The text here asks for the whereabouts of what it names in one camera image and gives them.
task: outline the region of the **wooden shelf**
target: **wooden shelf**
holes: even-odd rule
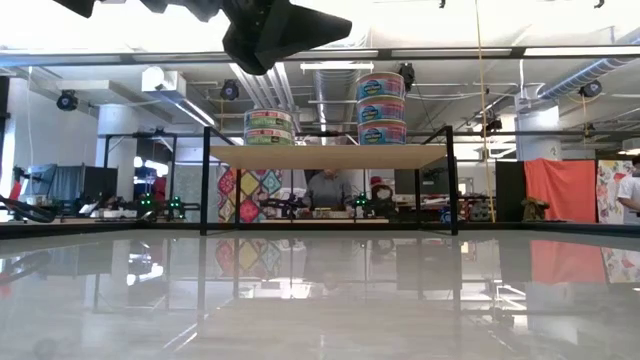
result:
[[[419,169],[445,146],[212,146],[211,156],[236,169]]]

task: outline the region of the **person in gray shirt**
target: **person in gray shirt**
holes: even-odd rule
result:
[[[346,176],[337,170],[325,169],[314,175],[302,201],[312,210],[315,208],[331,208],[345,210],[346,203],[351,200],[351,183]]]

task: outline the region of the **person in white shirt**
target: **person in white shirt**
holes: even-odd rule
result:
[[[636,168],[631,176],[620,181],[618,201],[624,206],[624,223],[640,225],[640,156],[631,160]]]

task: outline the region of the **stacked tin can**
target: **stacked tin can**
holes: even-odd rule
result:
[[[293,117],[286,111],[255,109],[244,113],[245,145],[293,145]]]
[[[372,73],[357,84],[360,145],[398,145],[407,141],[404,79],[395,73]]]

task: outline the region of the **glossy white floor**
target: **glossy white floor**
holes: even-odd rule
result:
[[[640,353],[632,239],[128,231],[0,241],[0,259],[0,359]]]

